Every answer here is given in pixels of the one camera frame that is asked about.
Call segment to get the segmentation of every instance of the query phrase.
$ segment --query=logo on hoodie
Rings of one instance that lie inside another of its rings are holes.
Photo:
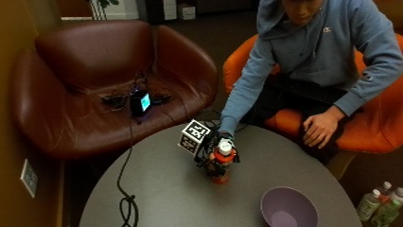
[[[326,26],[325,29],[323,29],[323,32],[327,33],[327,32],[330,32],[330,31],[331,31],[330,27]]]

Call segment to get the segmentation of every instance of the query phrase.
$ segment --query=sleeve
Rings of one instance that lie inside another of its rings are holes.
[[[234,135],[239,120],[250,110],[261,94],[265,80],[274,64],[271,43],[258,38],[249,54],[242,76],[234,84],[225,104],[220,131],[228,131]]]
[[[351,0],[349,15],[351,40],[365,55],[367,66],[350,92],[335,103],[345,113],[351,115],[402,75],[403,57],[391,21],[374,2]]]

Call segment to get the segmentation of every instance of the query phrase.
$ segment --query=dark pants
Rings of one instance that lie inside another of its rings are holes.
[[[331,105],[317,102],[313,99],[302,98],[301,96],[295,96],[287,92],[281,91],[277,88],[273,88],[269,84],[265,84],[263,90],[261,92],[257,101],[242,118],[241,122],[246,124],[251,124],[258,127],[263,127],[263,122],[271,116],[277,114],[281,109],[295,109],[302,112],[302,122],[307,119],[309,116],[315,114],[322,114],[330,108]],[[315,157],[323,165],[327,165],[330,160],[338,153],[338,145],[337,140],[343,134],[343,125],[347,122],[349,118],[346,117],[342,121],[339,121],[338,129],[334,132],[326,146],[323,148],[318,148],[318,146],[309,147],[305,145],[302,141],[302,137],[305,134],[303,126],[301,122],[299,127],[299,146],[305,150],[307,154]]]

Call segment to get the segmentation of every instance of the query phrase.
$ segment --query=orange chair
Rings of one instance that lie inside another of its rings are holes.
[[[257,35],[250,37],[233,52],[225,62],[225,91],[229,94],[233,84],[241,77],[242,68],[249,59],[249,52]],[[400,49],[403,36],[396,34]],[[363,54],[357,51],[355,63],[362,74],[366,68]],[[345,125],[343,136],[338,140],[341,152],[327,165],[334,176],[341,179],[358,152],[388,153],[403,144],[403,78],[362,108],[354,119]],[[281,110],[265,122],[265,127],[291,140],[297,139],[301,114],[295,110]]]

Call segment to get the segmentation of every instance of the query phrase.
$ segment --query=floor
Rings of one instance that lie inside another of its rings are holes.
[[[206,50],[222,73],[221,67],[226,57],[243,40],[255,33],[254,23],[254,11],[237,11],[206,14],[192,21],[177,20],[166,23],[166,26],[181,32]],[[220,111],[224,105],[225,91],[221,89],[212,107]],[[65,164],[64,227],[79,226],[92,188],[117,155]],[[357,205],[362,196],[383,181],[390,181],[392,186],[403,186],[402,172],[403,148],[386,155],[359,155],[341,179],[353,203]],[[403,215],[391,225],[391,227],[398,226],[403,226]]]

